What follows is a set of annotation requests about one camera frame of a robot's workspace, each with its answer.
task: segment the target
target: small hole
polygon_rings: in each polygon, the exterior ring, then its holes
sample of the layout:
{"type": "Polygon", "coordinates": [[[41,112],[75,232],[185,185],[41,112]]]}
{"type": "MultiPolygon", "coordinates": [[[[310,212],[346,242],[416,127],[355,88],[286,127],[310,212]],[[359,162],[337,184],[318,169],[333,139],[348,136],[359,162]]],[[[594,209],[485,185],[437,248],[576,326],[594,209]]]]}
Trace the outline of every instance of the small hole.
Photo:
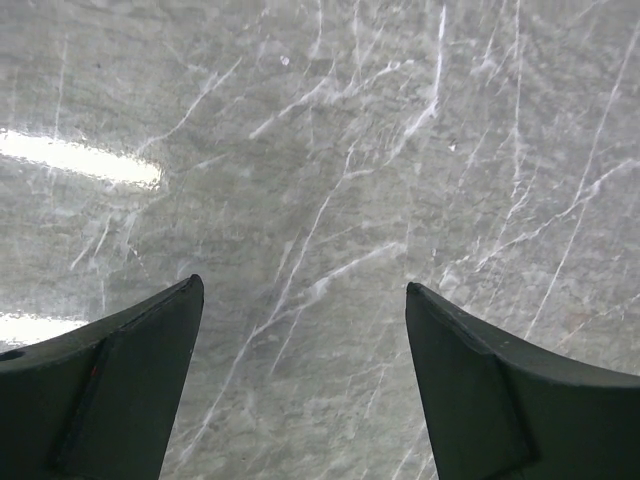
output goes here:
{"type": "Polygon", "coordinates": [[[14,360],[24,355],[22,350],[9,350],[8,352],[0,353],[0,362],[7,360],[14,360]]]}

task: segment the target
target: glossy floor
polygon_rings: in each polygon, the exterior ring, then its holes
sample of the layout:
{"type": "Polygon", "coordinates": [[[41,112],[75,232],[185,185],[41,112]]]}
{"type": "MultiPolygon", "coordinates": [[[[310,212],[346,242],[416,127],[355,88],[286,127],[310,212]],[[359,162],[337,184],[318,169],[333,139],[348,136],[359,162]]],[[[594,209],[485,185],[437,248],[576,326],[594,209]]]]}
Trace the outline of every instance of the glossy floor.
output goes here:
{"type": "Polygon", "coordinates": [[[164,479],[436,478],[409,280],[640,374],[636,0],[0,12],[2,349],[200,274],[164,479]]]}

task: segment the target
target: dark green plastic part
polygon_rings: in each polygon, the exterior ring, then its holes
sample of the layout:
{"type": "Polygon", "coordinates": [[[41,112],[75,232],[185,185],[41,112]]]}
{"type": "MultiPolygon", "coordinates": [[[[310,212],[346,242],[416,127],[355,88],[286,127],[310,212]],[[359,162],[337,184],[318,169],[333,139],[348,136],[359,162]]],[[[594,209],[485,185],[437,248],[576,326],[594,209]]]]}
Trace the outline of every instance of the dark green plastic part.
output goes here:
{"type": "Polygon", "coordinates": [[[193,276],[0,355],[0,479],[156,480],[202,315],[193,276]]]}
{"type": "Polygon", "coordinates": [[[556,355],[407,287],[440,480],[639,480],[640,377],[556,355]]]}

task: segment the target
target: white vein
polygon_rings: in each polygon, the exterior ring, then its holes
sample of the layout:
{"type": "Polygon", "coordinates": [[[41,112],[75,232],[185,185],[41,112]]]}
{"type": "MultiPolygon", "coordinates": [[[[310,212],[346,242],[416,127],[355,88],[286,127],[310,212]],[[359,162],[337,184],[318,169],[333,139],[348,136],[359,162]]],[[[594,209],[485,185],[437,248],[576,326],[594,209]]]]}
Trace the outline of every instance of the white vein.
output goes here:
{"type": "Polygon", "coordinates": [[[107,217],[107,221],[105,222],[105,225],[104,225],[104,230],[102,231],[102,236],[98,241],[98,245],[96,245],[96,249],[93,251],[93,258],[96,258],[96,255],[98,255],[100,248],[102,248],[102,244],[104,243],[104,240],[107,238],[107,233],[109,232],[110,224],[111,224],[111,215],[107,217]]]}
{"type": "Polygon", "coordinates": [[[349,390],[351,389],[351,383],[353,382],[354,377],[360,377],[360,376],[363,376],[363,375],[367,375],[367,374],[377,370],[378,368],[380,368],[380,365],[374,365],[373,367],[369,367],[369,368],[367,368],[365,370],[361,370],[361,371],[359,371],[357,373],[352,373],[351,375],[349,375],[349,377],[347,377],[347,386],[345,387],[344,393],[342,394],[342,403],[340,404],[340,407],[336,411],[336,414],[334,416],[334,420],[337,419],[337,418],[340,418],[340,416],[342,415],[342,409],[343,409],[344,405],[347,403],[347,401],[349,400],[349,390]]]}
{"type": "MultiPolygon", "coordinates": [[[[509,47],[509,49],[507,50],[507,52],[504,54],[504,56],[502,57],[502,61],[500,62],[500,64],[494,68],[493,72],[491,73],[491,75],[489,76],[489,78],[487,79],[485,86],[488,86],[491,81],[496,78],[496,76],[498,75],[498,73],[500,72],[500,70],[502,70],[502,67],[504,66],[504,64],[507,61],[507,58],[509,57],[510,54],[512,54],[512,52],[515,50],[515,43],[513,45],[511,45],[509,47]]],[[[504,80],[504,82],[502,83],[502,86],[505,85],[505,83],[507,82],[507,79],[504,80]]],[[[500,90],[498,90],[498,92],[495,94],[496,96],[502,91],[502,87],[500,87],[500,90]]]]}
{"type": "Polygon", "coordinates": [[[496,288],[493,290],[493,293],[491,294],[491,298],[489,298],[489,303],[487,304],[487,308],[485,308],[484,310],[484,314],[483,314],[484,318],[486,318],[487,313],[489,313],[489,309],[491,308],[491,305],[493,305],[493,301],[495,300],[496,295],[500,291],[500,287],[502,286],[502,282],[504,281],[504,276],[507,270],[507,265],[508,265],[508,262],[505,262],[505,264],[502,266],[502,270],[500,272],[500,279],[498,280],[498,285],[496,285],[496,288]]]}
{"type": "Polygon", "coordinates": [[[476,270],[475,270],[476,273],[479,272],[484,267],[484,265],[487,263],[487,261],[489,261],[492,258],[494,258],[497,254],[499,254],[504,249],[506,249],[508,247],[511,247],[513,245],[517,245],[519,243],[522,243],[522,242],[525,242],[525,241],[532,240],[532,239],[536,238],[538,235],[540,235],[540,233],[545,228],[547,228],[553,222],[555,222],[556,220],[560,220],[560,219],[565,218],[567,215],[569,215],[571,212],[573,212],[577,207],[579,207],[579,206],[591,201],[598,193],[600,193],[600,186],[602,185],[602,182],[604,182],[606,179],[608,179],[609,177],[611,177],[615,173],[618,173],[620,171],[622,171],[622,172],[628,171],[630,169],[635,169],[635,168],[638,168],[638,167],[640,167],[640,162],[639,161],[637,161],[637,160],[625,160],[620,165],[612,168],[611,170],[609,170],[608,172],[603,174],[600,178],[598,178],[598,180],[593,182],[591,184],[591,186],[585,190],[585,192],[589,192],[588,195],[585,195],[584,197],[582,197],[577,202],[571,204],[571,206],[569,206],[569,208],[565,209],[564,211],[562,211],[560,213],[556,213],[554,216],[552,216],[549,220],[544,222],[542,225],[540,225],[535,230],[533,230],[531,232],[523,232],[523,233],[521,233],[520,235],[518,235],[513,240],[511,240],[511,241],[509,241],[509,242],[507,242],[507,243],[505,243],[503,245],[500,245],[498,248],[493,250],[491,253],[489,253],[488,255],[483,257],[482,259],[480,259],[478,261],[478,263],[476,264],[476,270]]]}
{"type": "MultiPolygon", "coordinates": [[[[573,199],[573,203],[575,204],[578,199],[580,198],[580,195],[582,194],[582,190],[584,188],[584,184],[586,182],[587,179],[587,175],[589,173],[589,170],[591,169],[591,164],[593,163],[593,158],[595,156],[595,152],[596,149],[598,147],[598,141],[600,139],[600,134],[602,133],[602,130],[604,129],[604,124],[607,120],[607,116],[609,115],[609,110],[611,109],[611,105],[613,105],[613,101],[616,97],[616,94],[618,92],[618,88],[620,87],[620,82],[622,81],[622,76],[624,75],[624,71],[627,67],[627,63],[629,62],[629,58],[631,57],[631,52],[633,51],[635,44],[638,40],[638,34],[640,33],[640,21],[638,21],[638,23],[636,23],[636,27],[635,30],[633,32],[633,35],[631,37],[631,40],[629,42],[629,45],[627,47],[627,51],[624,57],[624,60],[622,61],[622,65],[620,66],[620,70],[618,72],[618,77],[616,78],[616,83],[613,86],[613,89],[611,90],[611,94],[609,95],[609,100],[607,101],[607,106],[604,109],[604,113],[602,115],[602,118],[600,119],[600,123],[598,125],[598,128],[596,130],[596,133],[593,137],[593,143],[591,146],[591,152],[589,154],[589,160],[587,161],[587,166],[584,170],[584,173],[582,174],[582,178],[580,180],[580,185],[578,186],[578,190],[576,192],[576,195],[573,199]]],[[[564,267],[564,264],[567,260],[567,257],[569,256],[569,252],[571,251],[571,247],[573,246],[573,242],[575,241],[576,235],[578,234],[578,230],[580,229],[580,226],[582,225],[582,220],[584,218],[584,212],[587,208],[587,203],[583,203],[582,205],[582,209],[580,210],[580,215],[578,216],[578,221],[576,222],[576,226],[573,229],[573,233],[571,234],[571,238],[569,239],[569,243],[567,244],[564,254],[562,255],[562,259],[560,260],[560,264],[558,265],[558,268],[556,268],[556,271],[553,275],[553,278],[551,279],[551,282],[549,283],[549,287],[547,288],[546,293],[544,294],[544,297],[542,298],[542,302],[540,303],[540,306],[538,307],[538,311],[536,312],[535,316],[533,317],[533,320],[531,320],[531,323],[529,324],[529,328],[527,329],[527,333],[525,334],[524,338],[525,340],[529,337],[529,335],[531,334],[531,331],[533,330],[533,327],[535,326],[535,324],[537,323],[538,319],[540,318],[540,314],[542,313],[547,300],[549,299],[549,295],[551,295],[551,292],[553,291],[553,287],[556,284],[556,281],[558,279],[558,276],[560,275],[560,271],[562,270],[562,267],[564,267]]]]}
{"type": "Polygon", "coordinates": [[[140,147],[138,147],[138,150],[136,151],[136,153],[138,155],[140,155],[142,152],[144,152],[144,150],[149,145],[151,145],[151,144],[153,144],[155,142],[158,142],[160,140],[164,140],[165,138],[173,135],[180,127],[182,127],[185,124],[185,122],[189,119],[189,117],[191,116],[193,111],[196,109],[198,104],[202,101],[202,99],[204,97],[206,97],[209,93],[214,92],[215,90],[217,90],[218,87],[220,87],[220,85],[222,85],[233,74],[233,72],[235,71],[237,66],[240,65],[241,61],[242,61],[242,57],[240,57],[236,61],[236,63],[227,71],[227,73],[225,73],[220,78],[218,78],[218,72],[213,73],[207,79],[207,82],[205,83],[204,87],[200,90],[200,93],[198,94],[196,99],[191,103],[191,105],[187,109],[187,113],[184,114],[184,116],[180,119],[180,121],[173,128],[171,128],[168,132],[163,133],[162,135],[158,135],[157,137],[148,138],[142,145],[140,145],[140,147]]]}
{"type": "Polygon", "coordinates": [[[518,292],[516,293],[515,298],[511,300],[511,308],[509,309],[509,312],[504,316],[504,322],[501,325],[503,329],[506,327],[507,323],[509,322],[509,319],[513,317],[513,312],[516,309],[518,302],[520,301],[520,297],[522,296],[523,287],[524,285],[521,283],[520,287],[518,287],[518,292]]]}
{"type": "Polygon", "coordinates": [[[425,425],[423,424],[422,427],[420,428],[420,431],[418,432],[418,435],[416,435],[415,440],[413,441],[413,444],[411,445],[411,448],[409,448],[409,450],[407,450],[407,454],[404,456],[404,458],[402,459],[402,461],[400,462],[400,465],[398,465],[398,468],[396,469],[396,471],[393,473],[393,476],[391,477],[391,480],[397,480],[398,476],[400,475],[400,472],[402,471],[402,467],[405,466],[405,464],[407,463],[407,460],[409,459],[409,457],[411,456],[411,454],[413,453],[413,450],[416,448],[416,446],[418,445],[418,441],[420,440],[420,436],[422,435],[422,431],[425,429],[425,425]]]}
{"type": "Polygon", "coordinates": [[[364,52],[364,55],[360,59],[360,66],[364,65],[364,62],[367,61],[367,59],[369,58],[369,55],[371,55],[371,52],[373,52],[373,47],[376,45],[376,43],[378,43],[378,40],[380,39],[380,35],[382,35],[382,32],[384,31],[384,27],[386,26],[386,24],[387,22],[385,20],[382,23],[382,26],[376,32],[376,35],[375,37],[373,37],[373,41],[369,45],[369,48],[367,48],[366,52],[364,52]]]}
{"type": "Polygon", "coordinates": [[[280,257],[280,265],[278,266],[278,271],[276,272],[274,281],[277,281],[278,278],[280,278],[282,269],[284,268],[285,263],[287,263],[287,258],[289,258],[289,254],[291,253],[291,249],[293,248],[293,246],[296,243],[296,240],[298,239],[298,235],[300,235],[300,232],[296,234],[296,237],[293,240],[289,240],[288,242],[285,242],[284,251],[282,252],[282,257],[280,257]]]}
{"type": "Polygon", "coordinates": [[[318,36],[316,38],[316,41],[313,44],[313,47],[311,47],[311,58],[314,58],[317,54],[318,54],[318,49],[320,48],[320,42],[322,41],[322,23],[323,23],[323,11],[322,11],[322,0],[317,0],[318,2],[318,13],[317,13],[317,17],[318,17],[318,36]]]}
{"type": "Polygon", "coordinates": [[[606,317],[607,315],[609,315],[611,312],[613,312],[614,310],[620,310],[622,308],[628,308],[632,303],[634,303],[636,300],[638,300],[640,298],[640,293],[637,294],[635,297],[630,298],[629,300],[616,305],[614,307],[611,307],[609,310],[607,310],[604,313],[600,313],[598,315],[595,315],[591,318],[589,318],[587,321],[582,322],[580,325],[578,325],[578,327],[576,327],[573,331],[569,332],[567,335],[565,335],[555,346],[555,348],[558,348],[560,346],[562,346],[564,343],[566,343],[567,341],[569,341],[576,333],[578,333],[580,330],[582,330],[584,327],[586,327],[587,325],[589,325],[593,320],[595,320],[596,318],[600,318],[600,317],[606,317]]]}
{"type": "MultiPolygon", "coordinates": [[[[507,227],[509,226],[509,220],[511,220],[511,217],[516,214],[519,210],[521,210],[522,208],[524,208],[524,206],[526,205],[526,202],[529,199],[529,193],[531,192],[531,187],[533,186],[536,177],[538,176],[538,168],[540,166],[540,157],[538,157],[538,162],[536,163],[536,168],[533,172],[533,177],[531,178],[531,181],[529,182],[529,185],[527,185],[527,189],[524,191],[524,193],[522,194],[522,196],[520,197],[520,199],[514,203],[511,208],[509,209],[509,212],[507,213],[507,218],[505,219],[504,223],[502,224],[502,228],[500,229],[500,233],[498,234],[498,238],[496,239],[496,243],[494,246],[494,249],[498,249],[499,245],[500,245],[500,241],[502,240],[502,236],[504,235],[504,232],[506,232],[507,227]]],[[[516,194],[516,191],[518,189],[520,182],[517,181],[514,183],[514,187],[513,187],[513,192],[511,194],[511,198],[513,198],[513,196],[516,194]]]]}
{"type": "Polygon", "coordinates": [[[424,473],[426,468],[431,464],[432,461],[433,461],[433,452],[431,452],[427,457],[427,459],[422,462],[422,467],[420,468],[418,475],[416,475],[416,480],[420,480],[420,477],[422,477],[422,474],[424,473]]]}
{"type": "Polygon", "coordinates": [[[511,193],[511,198],[513,198],[520,186],[520,168],[522,166],[520,159],[520,151],[522,146],[520,145],[520,97],[521,97],[521,85],[522,85],[522,54],[518,59],[518,86],[517,86],[517,95],[516,95],[516,111],[515,111],[515,123],[513,126],[513,192],[511,193]]]}
{"type": "Polygon", "coordinates": [[[65,35],[64,37],[64,46],[62,47],[62,65],[60,66],[60,78],[58,80],[58,104],[56,106],[56,120],[55,127],[53,130],[53,139],[58,139],[58,127],[60,124],[60,107],[62,106],[62,96],[64,92],[64,72],[67,68],[67,47],[69,44],[69,39],[65,35]]]}
{"type": "Polygon", "coordinates": [[[126,229],[126,233],[121,235],[120,240],[120,254],[126,258],[131,250],[131,245],[129,245],[129,240],[131,240],[131,232],[133,231],[133,227],[138,220],[138,212],[131,212],[127,215],[127,220],[124,223],[123,230],[126,229]]]}
{"type": "Polygon", "coordinates": [[[78,262],[80,260],[82,260],[82,258],[87,254],[87,252],[89,251],[89,249],[91,248],[91,245],[93,244],[93,241],[95,240],[95,238],[91,238],[87,244],[84,246],[84,248],[82,249],[82,251],[80,252],[80,254],[76,257],[76,259],[71,262],[71,265],[69,266],[69,271],[73,271],[74,268],[76,268],[76,265],[78,265],[78,262]]]}
{"type": "Polygon", "coordinates": [[[469,158],[467,159],[467,162],[466,162],[465,169],[462,172],[462,175],[460,175],[460,179],[458,180],[458,188],[462,187],[462,185],[464,184],[465,177],[467,176],[467,173],[469,173],[469,170],[475,164],[476,155],[478,154],[478,150],[480,150],[480,147],[482,146],[482,143],[484,142],[484,138],[487,136],[487,133],[489,133],[489,128],[487,128],[487,130],[482,134],[482,137],[480,137],[480,140],[478,141],[476,148],[474,148],[473,152],[471,152],[471,155],[469,155],[469,158]]]}
{"type": "Polygon", "coordinates": [[[596,0],[591,5],[589,5],[587,8],[585,8],[580,13],[578,13],[575,17],[573,17],[573,19],[569,22],[569,26],[573,27],[581,18],[583,18],[585,15],[587,15],[595,7],[601,7],[605,3],[607,3],[608,1],[609,0],[596,0]]]}
{"type": "Polygon", "coordinates": [[[285,108],[280,110],[280,112],[278,112],[277,115],[272,115],[268,120],[263,122],[262,125],[260,125],[258,128],[256,128],[253,132],[249,134],[249,139],[254,140],[255,138],[259,137],[264,133],[265,130],[267,130],[267,128],[269,128],[269,126],[274,122],[274,120],[284,117],[293,108],[297,107],[298,105],[304,105],[309,100],[312,100],[316,96],[318,96],[322,92],[323,87],[329,81],[329,76],[328,76],[329,74],[327,74],[326,77],[320,80],[320,82],[318,82],[318,84],[315,87],[313,87],[312,90],[310,90],[309,92],[305,93],[302,97],[300,97],[299,100],[296,100],[290,105],[287,105],[285,108]]]}
{"type": "Polygon", "coordinates": [[[500,7],[500,13],[498,14],[498,18],[496,19],[496,24],[493,27],[493,31],[491,32],[491,37],[489,37],[489,42],[487,42],[487,48],[484,52],[484,56],[482,58],[482,63],[478,66],[475,67],[471,70],[472,74],[481,72],[483,70],[485,70],[486,68],[490,67],[491,64],[493,64],[495,66],[495,63],[491,60],[491,48],[493,47],[493,41],[495,39],[496,36],[496,32],[498,31],[498,26],[500,25],[500,18],[502,17],[502,14],[504,12],[504,7],[506,5],[506,1],[502,0],[502,6],[500,7]]]}
{"type": "Polygon", "coordinates": [[[515,48],[516,51],[514,53],[514,57],[518,58],[518,56],[520,55],[520,2],[521,0],[518,0],[516,3],[516,17],[515,17],[515,21],[516,21],[516,44],[515,44],[515,48]]]}
{"type": "Polygon", "coordinates": [[[211,405],[211,407],[207,410],[207,413],[205,414],[205,416],[203,418],[203,421],[202,421],[200,427],[198,428],[198,431],[195,434],[194,438],[191,440],[189,445],[180,454],[180,465],[184,465],[189,460],[189,458],[191,457],[191,454],[193,453],[193,450],[195,449],[197,444],[200,442],[200,440],[204,436],[205,431],[206,431],[207,427],[209,426],[209,423],[211,422],[211,419],[213,418],[213,415],[214,415],[214,413],[216,411],[218,403],[220,402],[220,400],[222,399],[222,397],[226,393],[227,388],[231,384],[231,379],[233,378],[233,375],[235,374],[235,371],[236,371],[236,369],[238,367],[238,364],[240,363],[242,358],[244,358],[245,352],[246,352],[247,348],[249,347],[249,345],[251,344],[251,341],[254,338],[256,338],[256,336],[258,336],[262,332],[264,332],[271,325],[273,325],[279,318],[281,318],[281,317],[278,317],[278,314],[280,313],[280,310],[282,309],[282,307],[284,306],[285,302],[287,301],[287,298],[288,298],[288,295],[289,295],[289,291],[291,290],[291,285],[293,283],[293,279],[296,276],[296,274],[298,273],[298,270],[300,269],[300,266],[302,265],[302,263],[303,263],[303,261],[305,259],[305,255],[307,254],[307,250],[309,248],[309,244],[311,242],[311,238],[315,234],[315,231],[316,231],[316,229],[318,227],[318,224],[320,223],[320,219],[322,218],[322,215],[324,214],[324,211],[327,208],[327,205],[331,201],[331,198],[333,197],[335,192],[340,188],[340,185],[344,181],[345,176],[349,171],[349,166],[350,166],[351,155],[352,154],[353,154],[353,145],[349,148],[349,154],[347,155],[346,160],[345,160],[345,165],[344,165],[344,169],[343,169],[343,172],[342,172],[342,176],[340,177],[340,179],[338,180],[336,185],[333,187],[333,189],[329,192],[329,194],[325,198],[324,202],[322,203],[322,205],[318,209],[318,212],[316,213],[316,217],[314,219],[313,225],[312,225],[307,237],[305,238],[305,240],[304,240],[304,242],[302,244],[302,248],[300,249],[300,253],[298,255],[298,259],[297,259],[295,265],[293,266],[293,268],[291,269],[291,272],[289,273],[289,277],[287,278],[287,280],[286,280],[286,282],[284,284],[284,287],[282,289],[282,292],[281,292],[280,297],[279,297],[279,299],[278,299],[278,301],[276,303],[275,308],[273,309],[273,311],[272,311],[271,315],[269,316],[269,318],[267,319],[267,321],[261,327],[258,327],[258,325],[256,325],[253,328],[253,331],[251,332],[251,334],[249,335],[247,340],[244,342],[242,347],[240,347],[240,350],[238,351],[238,354],[236,355],[235,359],[233,360],[231,368],[229,369],[229,372],[227,373],[225,381],[222,384],[222,386],[220,387],[220,392],[218,393],[218,396],[216,397],[216,399],[213,402],[213,404],[211,405]]]}
{"type": "MultiPolygon", "coordinates": [[[[354,269],[359,264],[361,264],[363,262],[366,262],[368,260],[371,260],[373,258],[380,257],[382,254],[384,254],[384,253],[386,253],[387,251],[390,251],[390,250],[395,255],[397,255],[397,254],[399,254],[401,252],[404,252],[406,250],[406,246],[405,246],[405,244],[402,244],[402,243],[391,242],[391,243],[389,243],[387,245],[383,245],[382,247],[378,247],[378,248],[374,249],[373,251],[367,253],[366,255],[364,255],[362,257],[359,257],[359,258],[356,258],[355,260],[352,260],[348,264],[343,265],[342,267],[334,269],[331,273],[329,273],[328,275],[326,275],[326,276],[322,277],[321,279],[317,280],[313,285],[311,285],[307,289],[307,292],[310,294],[311,298],[307,303],[305,303],[302,306],[297,307],[295,309],[295,310],[297,310],[296,318],[295,318],[294,322],[292,323],[291,327],[289,328],[289,332],[287,334],[287,338],[285,339],[284,343],[282,344],[282,347],[280,348],[280,351],[278,352],[278,355],[276,356],[276,359],[273,362],[273,364],[271,366],[271,369],[269,370],[269,375],[272,375],[273,372],[275,371],[276,366],[278,365],[278,362],[280,361],[280,358],[282,357],[282,354],[284,353],[285,349],[287,348],[287,345],[289,344],[289,341],[291,340],[291,337],[293,336],[293,331],[296,328],[296,326],[298,325],[298,322],[300,320],[302,312],[304,310],[306,310],[308,307],[310,307],[311,305],[314,305],[315,303],[320,301],[324,297],[324,295],[327,292],[327,288],[329,287],[331,282],[333,280],[335,280],[336,278],[338,278],[338,277],[344,275],[345,273],[349,272],[350,270],[354,269]]],[[[283,318],[284,316],[286,316],[289,313],[291,313],[291,312],[285,312],[281,316],[273,317],[265,325],[263,325],[258,330],[256,330],[256,332],[257,332],[256,335],[259,335],[264,330],[266,330],[266,328],[268,328],[273,323],[277,322],[278,320],[280,320],[281,318],[283,318]]]]}
{"type": "Polygon", "coordinates": [[[356,65],[358,65],[358,74],[362,75],[362,63],[360,62],[360,37],[358,36],[358,14],[360,12],[360,0],[356,0],[353,7],[353,22],[351,22],[351,30],[356,41],[356,45],[353,50],[353,54],[356,58],[356,65]]]}
{"type": "Polygon", "coordinates": [[[373,405],[373,402],[376,399],[378,392],[380,391],[380,386],[382,385],[382,379],[384,378],[384,375],[386,372],[387,372],[387,368],[383,367],[382,371],[380,372],[380,378],[378,378],[378,383],[376,384],[376,388],[373,390],[373,393],[371,394],[371,398],[367,403],[367,408],[364,411],[363,418],[369,418],[369,412],[371,411],[371,406],[373,405]]]}
{"type": "Polygon", "coordinates": [[[438,102],[440,101],[440,77],[442,76],[442,63],[444,58],[443,53],[443,45],[444,45],[444,34],[446,29],[447,22],[447,6],[442,6],[442,12],[440,13],[440,27],[438,29],[438,58],[436,60],[436,75],[435,80],[433,82],[433,94],[431,103],[427,106],[427,108],[420,114],[420,116],[416,119],[416,121],[409,125],[404,131],[404,137],[411,137],[418,128],[422,126],[424,120],[429,117],[435,117],[438,109],[438,102]]]}
{"type": "Polygon", "coordinates": [[[222,155],[218,155],[216,157],[210,158],[209,160],[203,160],[202,162],[195,164],[188,171],[191,172],[191,171],[193,171],[195,169],[205,170],[205,169],[209,168],[210,166],[215,165],[216,163],[218,163],[220,160],[222,160],[223,158],[227,157],[228,155],[229,155],[228,153],[223,153],[222,155]]]}
{"type": "Polygon", "coordinates": [[[329,97],[329,100],[334,102],[340,98],[353,97],[357,93],[360,93],[365,88],[371,86],[378,78],[384,75],[388,75],[389,73],[392,73],[392,72],[397,72],[405,65],[412,65],[412,64],[413,64],[412,60],[405,60],[402,63],[391,61],[387,63],[387,66],[384,67],[382,70],[378,71],[376,74],[372,75],[371,77],[365,79],[362,83],[360,83],[355,87],[353,86],[354,78],[352,78],[351,83],[349,84],[349,86],[347,86],[347,88],[343,92],[335,92],[333,95],[329,97]]]}

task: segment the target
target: marble floor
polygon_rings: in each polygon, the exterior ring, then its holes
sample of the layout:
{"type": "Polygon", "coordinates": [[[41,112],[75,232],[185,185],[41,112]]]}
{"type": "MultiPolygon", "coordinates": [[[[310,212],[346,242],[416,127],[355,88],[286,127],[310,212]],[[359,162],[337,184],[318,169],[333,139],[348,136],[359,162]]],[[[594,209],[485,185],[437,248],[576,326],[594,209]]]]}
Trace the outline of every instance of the marble floor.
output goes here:
{"type": "Polygon", "coordinates": [[[418,281],[640,374],[637,0],[4,0],[0,343],[191,273],[163,479],[437,478],[418,281]]]}

